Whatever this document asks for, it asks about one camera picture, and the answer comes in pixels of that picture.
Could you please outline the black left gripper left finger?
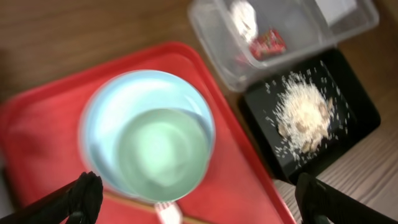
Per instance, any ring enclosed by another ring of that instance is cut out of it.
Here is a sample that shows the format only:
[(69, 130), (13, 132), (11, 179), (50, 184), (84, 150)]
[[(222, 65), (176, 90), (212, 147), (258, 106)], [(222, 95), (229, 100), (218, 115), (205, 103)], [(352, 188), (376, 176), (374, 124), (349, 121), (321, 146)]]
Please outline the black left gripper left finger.
[(95, 224), (102, 203), (101, 177), (94, 172), (83, 172), (77, 180), (1, 218), (1, 224)]

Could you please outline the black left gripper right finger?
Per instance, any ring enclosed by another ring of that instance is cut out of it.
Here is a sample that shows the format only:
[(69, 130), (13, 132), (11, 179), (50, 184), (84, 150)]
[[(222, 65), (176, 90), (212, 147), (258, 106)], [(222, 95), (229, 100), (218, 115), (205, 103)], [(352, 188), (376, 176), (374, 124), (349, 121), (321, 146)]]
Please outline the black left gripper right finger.
[(295, 198), (303, 224), (397, 224), (307, 173), (299, 175)]

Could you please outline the wooden chopstick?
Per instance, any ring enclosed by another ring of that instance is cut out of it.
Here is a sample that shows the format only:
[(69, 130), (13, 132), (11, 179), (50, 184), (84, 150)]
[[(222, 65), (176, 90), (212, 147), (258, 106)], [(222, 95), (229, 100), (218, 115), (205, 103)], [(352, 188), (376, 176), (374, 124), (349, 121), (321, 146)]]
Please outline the wooden chopstick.
[[(122, 196), (120, 196), (118, 194), (114, 194), (110, 191), (105, 191), (103, 194), (106, 198), (110, 198), (111, 200), (128, 205), (130, 207), (138, 208), (143, 211), (150, 212), (150, 213), (157, 213), (154, 204), (147, 203), (147, 202), (141, 202), (141, 201), (135, 200), (133, 198), (122, 197)], [(207, 224), (208, 223), (207, 221), (200, 220), (196, 217), (190, 217), (190, 216), (183, 215), (182, 212), (180, 212), (180, 214), (182, 216), (183, 222), (194, 223), (194, 224)]]

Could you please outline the rice food scraps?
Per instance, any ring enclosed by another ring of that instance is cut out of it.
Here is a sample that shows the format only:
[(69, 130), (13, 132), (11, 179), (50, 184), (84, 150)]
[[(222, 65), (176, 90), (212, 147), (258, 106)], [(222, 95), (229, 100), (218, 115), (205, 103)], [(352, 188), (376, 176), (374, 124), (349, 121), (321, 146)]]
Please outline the rice food scraps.
[(277, 133), (269, 142), (283, 167), (299, 170), (347, 137), (351, 112), (322, 61), (264, 86), (267, 107), (261, 121)]

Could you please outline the white plastic fork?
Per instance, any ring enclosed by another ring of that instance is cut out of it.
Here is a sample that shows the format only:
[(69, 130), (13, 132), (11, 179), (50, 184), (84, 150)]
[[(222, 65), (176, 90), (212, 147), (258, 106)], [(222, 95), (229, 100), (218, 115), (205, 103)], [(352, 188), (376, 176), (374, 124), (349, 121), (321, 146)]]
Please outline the white plastic fork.
[(157, 202), (154, 208), (161, 224), (183, 223), (183, 215), (175, 202)]

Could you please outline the green bowl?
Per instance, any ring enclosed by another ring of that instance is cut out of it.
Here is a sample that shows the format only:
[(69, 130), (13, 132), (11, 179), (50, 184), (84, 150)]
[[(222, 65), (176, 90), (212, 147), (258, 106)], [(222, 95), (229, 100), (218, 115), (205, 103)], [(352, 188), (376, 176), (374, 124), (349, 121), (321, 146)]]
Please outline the green bowl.
[(156, 109), (140, 114), (121, 132), (121, 182), (151, 202), (178, 200), (203, 180), (215, 141), (213, 128), (187, 110)]

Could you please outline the red snack wrapper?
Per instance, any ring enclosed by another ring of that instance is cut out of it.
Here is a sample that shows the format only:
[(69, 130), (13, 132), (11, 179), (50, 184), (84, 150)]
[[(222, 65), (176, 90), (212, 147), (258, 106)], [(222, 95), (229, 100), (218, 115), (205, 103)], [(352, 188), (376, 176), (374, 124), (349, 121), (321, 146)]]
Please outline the red snack wrapper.
[(257, 60), (284, 53), (287, 47), (277, 30), (269, 29), (266, 33), (256, 37), (249, 45), (249, 51)]

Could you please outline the white napkin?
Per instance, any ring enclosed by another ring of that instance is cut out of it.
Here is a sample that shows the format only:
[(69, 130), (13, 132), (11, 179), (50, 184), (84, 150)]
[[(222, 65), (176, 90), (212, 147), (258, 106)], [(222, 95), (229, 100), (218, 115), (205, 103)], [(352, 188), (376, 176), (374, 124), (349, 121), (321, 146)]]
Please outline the white napkin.
[(258, 35), (253, 6), (248, 1), (234, 1), (230, 6), (230, 15), (238, 34), (250, 44)]

